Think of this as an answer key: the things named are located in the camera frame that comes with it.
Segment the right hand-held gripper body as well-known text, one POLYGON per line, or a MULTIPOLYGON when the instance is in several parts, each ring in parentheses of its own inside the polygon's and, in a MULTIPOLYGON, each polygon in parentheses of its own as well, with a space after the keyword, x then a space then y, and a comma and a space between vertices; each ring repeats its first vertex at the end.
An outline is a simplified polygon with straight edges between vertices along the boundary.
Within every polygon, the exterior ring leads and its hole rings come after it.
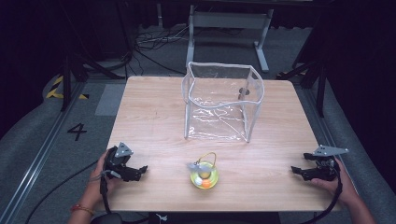
POLYGON ((335 157, 348 152, 348 148, 319 145, 311 154, 313 161, 317 165, 312 177, 326 181, 333 181, 336 178, 337 173, 340 171, 339 165, 335 161, 335 157))

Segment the metal floor rail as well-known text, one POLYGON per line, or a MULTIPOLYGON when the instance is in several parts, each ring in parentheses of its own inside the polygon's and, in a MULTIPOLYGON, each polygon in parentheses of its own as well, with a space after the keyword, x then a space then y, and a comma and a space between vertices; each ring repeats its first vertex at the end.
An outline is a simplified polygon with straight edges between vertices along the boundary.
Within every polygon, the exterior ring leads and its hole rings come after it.
POLYGON ((63 112, 60 112, 56 117, 48 135, 46 136, 42 146, 35 154, 35 158, 32 163, 24 173, 21 183, 14 192, 12 198, 10 199, 7 207, 4 209, 0 215, 0 224, 12 224, 15 216, 21 210, 21 207, 26 200, 31 188, 33 187, 38 175, 40 174, 50 152, 53 149, 53 144, 59 135, 61 127, 64 124, 68 114, 70 113, 71 107, 77 101, 79 95, 85 87, 85 83, 77 82, 74 89, 71 91, 68 105, 63 112))
POLYGON ((301 96, 303 97, 304 112, 307 115, 317 143, 323 146, 336 147, 326 119, 317 110, 316 95, 311 89, 301 89, 301 96))

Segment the yellow black floor tape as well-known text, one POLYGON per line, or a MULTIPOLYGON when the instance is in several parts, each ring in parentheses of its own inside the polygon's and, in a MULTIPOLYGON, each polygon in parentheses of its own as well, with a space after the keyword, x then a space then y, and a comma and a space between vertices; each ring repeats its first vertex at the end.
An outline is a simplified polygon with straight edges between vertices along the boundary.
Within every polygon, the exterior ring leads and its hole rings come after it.
POLYGON ((53 81, 51 87, 49 88, 46 97, 63 99, 64 98, 63 84, 64 84, 64 77, 62 75, 57 76, 53 81))

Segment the black seat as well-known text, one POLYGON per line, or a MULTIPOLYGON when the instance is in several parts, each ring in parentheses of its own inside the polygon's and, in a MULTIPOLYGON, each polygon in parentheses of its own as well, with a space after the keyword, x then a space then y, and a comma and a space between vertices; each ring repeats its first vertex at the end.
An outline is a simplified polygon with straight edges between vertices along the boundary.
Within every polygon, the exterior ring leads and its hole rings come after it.
POLYGON ((90 224, 123 224, 122 217, 117 213, 95 217, 90 224))

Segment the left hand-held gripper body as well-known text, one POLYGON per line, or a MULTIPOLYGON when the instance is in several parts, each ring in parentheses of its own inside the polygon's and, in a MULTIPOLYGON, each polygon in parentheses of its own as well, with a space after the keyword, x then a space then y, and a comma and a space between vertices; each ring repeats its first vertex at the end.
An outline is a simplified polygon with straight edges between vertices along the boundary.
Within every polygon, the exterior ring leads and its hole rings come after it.
POLYGON ((137 170, 126 165, 134 152, 124 143, 112 147, 106 154, 105 173, 108 178, 118 178, 123 181, 132 181, 137 170))

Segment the clear plastic bag white trim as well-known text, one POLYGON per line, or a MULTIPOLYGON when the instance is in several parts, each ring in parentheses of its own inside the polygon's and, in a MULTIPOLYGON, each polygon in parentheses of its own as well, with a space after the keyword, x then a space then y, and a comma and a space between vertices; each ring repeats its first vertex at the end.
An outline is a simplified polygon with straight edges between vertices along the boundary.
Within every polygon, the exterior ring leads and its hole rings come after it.
POLYGON ((251 65, 188 63, 181 82, 184 136, 249 142, 264 92, 262 77, 251 65))

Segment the grey metal stand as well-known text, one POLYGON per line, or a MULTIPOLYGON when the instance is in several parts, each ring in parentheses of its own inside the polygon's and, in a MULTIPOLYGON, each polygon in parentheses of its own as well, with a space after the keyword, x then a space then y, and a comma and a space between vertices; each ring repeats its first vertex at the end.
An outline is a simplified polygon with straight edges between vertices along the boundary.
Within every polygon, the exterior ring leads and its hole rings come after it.
POLYGON ((191 5, 185 65, 194 61, 195 38, 198 38, 199 44, 247 45, 254 49, 261 71, 268 73, 270 68, 263 46, 273 14, 272 9, 265 9, 263 13, 201 11, 191 5))

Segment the black tripod stand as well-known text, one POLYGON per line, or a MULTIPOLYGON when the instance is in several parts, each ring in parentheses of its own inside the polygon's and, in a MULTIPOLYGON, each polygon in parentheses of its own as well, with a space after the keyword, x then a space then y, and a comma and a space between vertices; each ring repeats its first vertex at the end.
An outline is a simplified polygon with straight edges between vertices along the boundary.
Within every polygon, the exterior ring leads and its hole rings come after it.
POLYGON ((82 48, 82 45, 78 46, 72 36, 78 35, 78 33, 75 31, 71 21, 68 21, 63 27, 57 25, 57 28, 61 29, 60 37, 64 44, 64 51, 66 54, 64 59, 64 98, 62 111, 65 111, 73 100, 71 75, 75 76, 77 82, 82 83, 85 83, 89 78, 85 64, 87 64, 93 71, 99 72, 110 79, 127 79, 127 76, 121 77, 116 75, 99 63, 89 59, 85 54, 82 54, 81 50, 79 50, 79 48, 82 48))
POLYGON ((300 81, 303 89, 311 89, 315 82, 318 81, 316 110, 322 118, 324 117, 323 102, 326 83, 325 57, 327 52, 327 33, 328 27, 326 20, 324 18, 318 19, 294 60, 292 70, 276 75, 277 80, 288 80, 305 72, 304 77, 300 81))

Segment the grey floor plate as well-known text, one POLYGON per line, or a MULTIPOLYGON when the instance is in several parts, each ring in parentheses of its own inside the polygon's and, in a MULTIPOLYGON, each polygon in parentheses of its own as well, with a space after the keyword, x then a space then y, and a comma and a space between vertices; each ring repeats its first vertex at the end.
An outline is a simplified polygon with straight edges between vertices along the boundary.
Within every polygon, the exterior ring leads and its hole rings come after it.
POLYGON ((95 109, 96 116, 116 116, 124 93, 124 84, 106 84, 95 109))

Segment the person's left hand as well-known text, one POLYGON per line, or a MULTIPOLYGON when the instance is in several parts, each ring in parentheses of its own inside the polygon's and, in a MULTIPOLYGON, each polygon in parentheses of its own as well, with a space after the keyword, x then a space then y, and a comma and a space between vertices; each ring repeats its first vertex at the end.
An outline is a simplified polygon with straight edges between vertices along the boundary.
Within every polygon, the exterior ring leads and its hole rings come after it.
POLYGON ((94 207, 102 200, 102 195, 100 192, 100 186, 101 186, 100 176, 103 171, 106 154, 107 151, 105 151, 101 155, 101 157, 98 159, 96 167, 92 170, 90 174, 90 178, 87 183, 84 196, 81 199, 81 203, 83 205, 94 207))

